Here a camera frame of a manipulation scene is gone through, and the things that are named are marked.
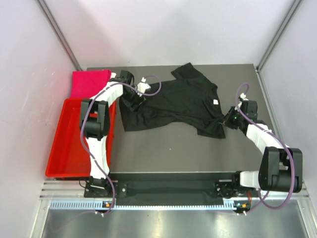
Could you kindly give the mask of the black t-shirt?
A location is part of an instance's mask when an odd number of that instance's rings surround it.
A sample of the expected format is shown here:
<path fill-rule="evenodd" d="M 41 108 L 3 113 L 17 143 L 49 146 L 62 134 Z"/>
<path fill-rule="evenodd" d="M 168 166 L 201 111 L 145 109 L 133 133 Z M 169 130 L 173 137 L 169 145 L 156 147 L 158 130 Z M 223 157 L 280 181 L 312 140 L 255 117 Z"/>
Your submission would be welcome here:
<path fill-rule="evenodd" d="M 220 124 L 224 117 L 217 86 L 191 63 L 171 72 L 174 80 L 151 84 L 150 93 L 137 111 L 119 98 L 119 108 L 125 131 L 140 131 L 162 127 L 172 122 L 184 122 L 196 128 L 201 136 L 224 139 Z"/>

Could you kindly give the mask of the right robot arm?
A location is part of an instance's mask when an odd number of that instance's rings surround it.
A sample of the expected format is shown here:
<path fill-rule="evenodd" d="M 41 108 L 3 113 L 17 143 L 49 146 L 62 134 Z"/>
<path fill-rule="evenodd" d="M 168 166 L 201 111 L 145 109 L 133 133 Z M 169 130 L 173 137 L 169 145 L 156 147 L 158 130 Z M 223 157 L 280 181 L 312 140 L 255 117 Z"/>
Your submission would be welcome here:
<path fill-rule="evenodd" d="M 294 188 L 298 193 L 302 189 L 303 153 L 298 148 L 282 145 L 271 130 L 257 116 L 258 105 L 255 101 L 242 101 L 239 107 L 231 107 L 222 124 L 230 129 L 239 129 L 262 153 L 258 171 L 242 171 L 232 182 L 231 190 L 237 196 L 243 196 L 249 188 L 269 191 L 288 192 L 291 186 L 291 165 L 289 154 L 294 163 Z"/>

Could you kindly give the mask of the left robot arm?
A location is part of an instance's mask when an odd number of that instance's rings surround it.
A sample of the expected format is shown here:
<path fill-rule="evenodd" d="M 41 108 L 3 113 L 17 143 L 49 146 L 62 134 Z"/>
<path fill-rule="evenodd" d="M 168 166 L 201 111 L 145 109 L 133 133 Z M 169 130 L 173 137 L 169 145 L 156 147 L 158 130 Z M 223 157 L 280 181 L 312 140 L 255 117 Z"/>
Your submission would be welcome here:
<path fill-rule="evenodd" d="M 109 176 L 106 141 L 110 134 L 109 107 L 117 99 L 123 98 L 133 110 L 145 101 L 151 89 L 146 77 L 137 84 L 128 71 L 121 71 L 119 76 L 111 74 L 110 79 L 97 93 L 81 101 L 80 141 L 90 158 L 90 176 L 87 189 L 95 189 L 100 196 L 108 196 L 114 188 Z"/>

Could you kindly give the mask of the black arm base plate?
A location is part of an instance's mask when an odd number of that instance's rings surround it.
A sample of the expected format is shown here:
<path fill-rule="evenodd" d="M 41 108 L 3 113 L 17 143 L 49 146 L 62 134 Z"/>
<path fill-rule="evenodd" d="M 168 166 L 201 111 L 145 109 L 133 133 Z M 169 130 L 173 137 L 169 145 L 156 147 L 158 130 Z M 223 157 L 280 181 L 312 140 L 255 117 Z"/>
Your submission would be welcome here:
<path fill-rule="evenodd" d="M 117 205 L 219 205 L 246 198 L 254 189 L 240 187 L 237 172 L 111 173 L 114 188 L 87 189 L 85 198 L 115 198 Z"/>

